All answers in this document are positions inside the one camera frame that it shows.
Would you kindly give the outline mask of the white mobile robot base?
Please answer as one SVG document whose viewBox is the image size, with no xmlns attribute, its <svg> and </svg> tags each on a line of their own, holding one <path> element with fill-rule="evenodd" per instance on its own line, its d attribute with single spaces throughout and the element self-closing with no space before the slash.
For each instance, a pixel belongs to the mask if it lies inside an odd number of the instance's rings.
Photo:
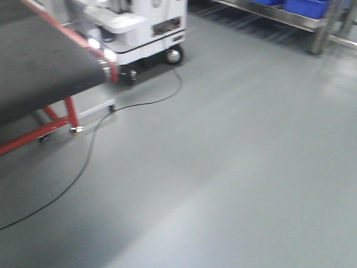
<svg viewBox="0 0 357 268">
<path fill-rule="evenodd" d="M 169 65 L 184 59 L 187 1 L 65 1 L 72 28 L 117 66 L 127 85 L 136 63 L 162 54 Z"/>
</svg>

